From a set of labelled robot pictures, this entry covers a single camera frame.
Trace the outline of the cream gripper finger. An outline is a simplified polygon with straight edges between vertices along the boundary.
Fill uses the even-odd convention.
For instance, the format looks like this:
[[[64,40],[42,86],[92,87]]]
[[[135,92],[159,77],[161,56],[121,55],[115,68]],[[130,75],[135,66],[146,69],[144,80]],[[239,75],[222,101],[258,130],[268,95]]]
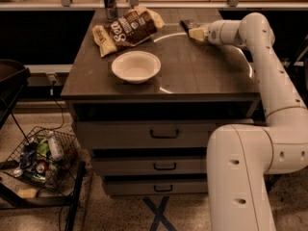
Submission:
[[[192,28],[189,30],[189,37],[197,41],[205,41],[208,39],[208,29],[204,27]]]

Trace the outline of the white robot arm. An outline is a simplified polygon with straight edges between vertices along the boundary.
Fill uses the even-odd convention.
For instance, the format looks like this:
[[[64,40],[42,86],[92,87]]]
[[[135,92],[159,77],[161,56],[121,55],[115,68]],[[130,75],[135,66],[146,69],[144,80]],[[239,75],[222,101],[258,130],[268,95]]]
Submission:
[[[250,52],[266,124],[228,124],[207,145],[212,231],[276,231],[264,176],[308,166],[308,109],[272,46],[274,33],[260,13],[217,20],[203,28],[213,45]]]

